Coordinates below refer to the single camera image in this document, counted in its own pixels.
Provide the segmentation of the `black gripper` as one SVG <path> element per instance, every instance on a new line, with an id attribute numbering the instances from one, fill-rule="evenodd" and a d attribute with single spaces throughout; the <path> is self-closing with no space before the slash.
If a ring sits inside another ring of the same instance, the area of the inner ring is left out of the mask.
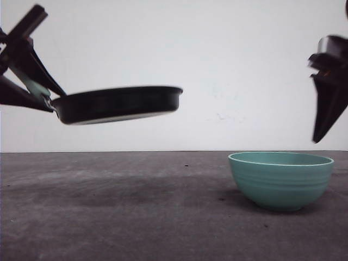
<path id="1" fill-rule="evenodd" d="M 22 40 L 28 40 L 31 33 L 48 16 L 45 9 L 35 4 L 8 33 L 1 34 L 1 43 L 5 48 L 1 50 L 1 75 L 8 69 L 10 56 L 14 53 Z M 65 91 L 58 85 L 44 67 L 33 48 L 29 51 L 30 78 L 41 84 L 44 88 L 53 91 L 59 96 L 66 96 Z M 1 104 L 26 107 L 42 111 L 54 112 L 45 103 L 39 102 L 28 91 L 25 91 L 7 77 L 1 76 Z"/>
<path id="2" fill-rule="evenodd" d="M 347 39 L 330 36 L 327 53 L 317 51 L 309 57 L 309 66 L 317 69 L 320 75 L 311 75 L 317 91 L 312 138 L 315 143 L 325 137 L 347 108 Z"/>

